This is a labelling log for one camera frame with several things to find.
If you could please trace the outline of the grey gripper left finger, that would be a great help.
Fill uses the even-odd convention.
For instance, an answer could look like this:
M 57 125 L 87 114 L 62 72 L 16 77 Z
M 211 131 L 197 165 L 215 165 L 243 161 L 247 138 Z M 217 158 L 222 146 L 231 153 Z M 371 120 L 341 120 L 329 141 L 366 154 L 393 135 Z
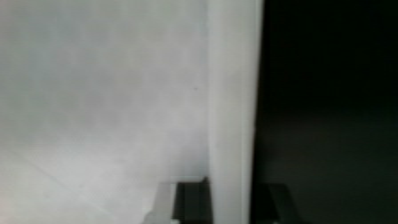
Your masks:
M 211 188 L 208 179 L 176 186 L 172 219 L 179 224 L 211 224 Z

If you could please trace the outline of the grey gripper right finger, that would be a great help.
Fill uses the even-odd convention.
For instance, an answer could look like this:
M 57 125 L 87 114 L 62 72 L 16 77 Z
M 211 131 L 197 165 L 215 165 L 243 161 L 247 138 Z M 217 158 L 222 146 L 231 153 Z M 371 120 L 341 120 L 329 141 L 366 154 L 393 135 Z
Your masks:
M 263 183 L 254 196 L 256 224 L 302 224 L 302 217 L 284 184 Z

